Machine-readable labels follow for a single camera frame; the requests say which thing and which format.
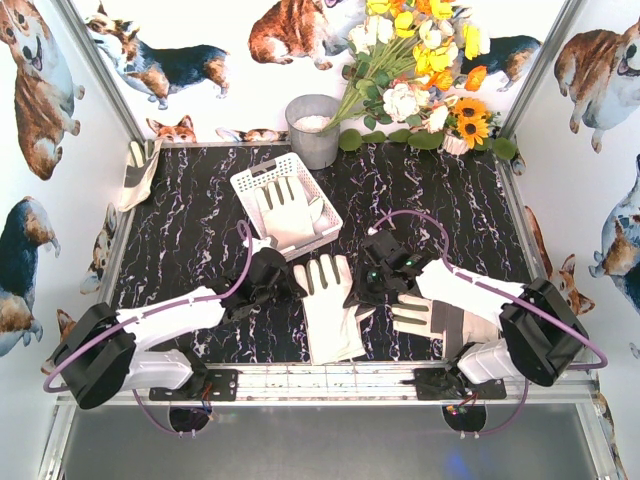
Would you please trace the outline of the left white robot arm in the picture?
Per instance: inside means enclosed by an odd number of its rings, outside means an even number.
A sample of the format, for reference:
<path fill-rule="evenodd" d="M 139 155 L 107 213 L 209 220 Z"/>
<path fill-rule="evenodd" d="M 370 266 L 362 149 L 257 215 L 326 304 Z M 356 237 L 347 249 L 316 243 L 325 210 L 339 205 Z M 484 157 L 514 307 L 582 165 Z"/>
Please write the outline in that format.
<path fill-rule="evenodd" d="M 120 392 L 141 389 L 150 390 L 154 399 L 198 400 L 215 394 L 233 399 L 233 378 L 218 379 L 190 349 L 159 350 L 158 345 L 241 321 L 265 303 L 306 295 L 284 256 L 264 247 L 243 268 L 182 296 L 133 309 L 95 304 L 54 350 L 44 388 L 56 392 L 53 382 L 61 378 L 62 390 L 85 410 Z"/>

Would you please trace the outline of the white work glove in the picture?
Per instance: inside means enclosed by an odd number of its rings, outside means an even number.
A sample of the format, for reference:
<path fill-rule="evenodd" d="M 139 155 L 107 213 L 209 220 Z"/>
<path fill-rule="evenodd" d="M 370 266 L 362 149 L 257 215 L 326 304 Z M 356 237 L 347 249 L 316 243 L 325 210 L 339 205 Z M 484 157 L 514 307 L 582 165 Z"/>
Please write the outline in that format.
<path fill-rule="evenodd" d="M 304 244 L 315 235 L 324 207 L 321 197 L 308 201 L 297 176 L 282 176 L 254 190 L 254 196 L 268 237 L 279 249 Z"/>

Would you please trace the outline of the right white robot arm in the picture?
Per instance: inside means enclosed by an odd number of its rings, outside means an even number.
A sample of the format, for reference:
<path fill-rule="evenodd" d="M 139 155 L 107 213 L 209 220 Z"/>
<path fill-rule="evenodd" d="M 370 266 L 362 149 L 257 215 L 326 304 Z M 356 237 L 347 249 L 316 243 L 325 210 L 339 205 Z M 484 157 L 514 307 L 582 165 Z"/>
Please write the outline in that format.
<path fill-rule="evenodd" d="M 396 327 L 442 341 L 443 379 L 451 385 L 524 377 L 550 387 L 584 346 L 585 329 L 544 278 L 523 285 L 449 268 L 410 253 L 387 230 L 370 233 L 361 253 L 345 306 L 375 308 L 395 298 Z"/>

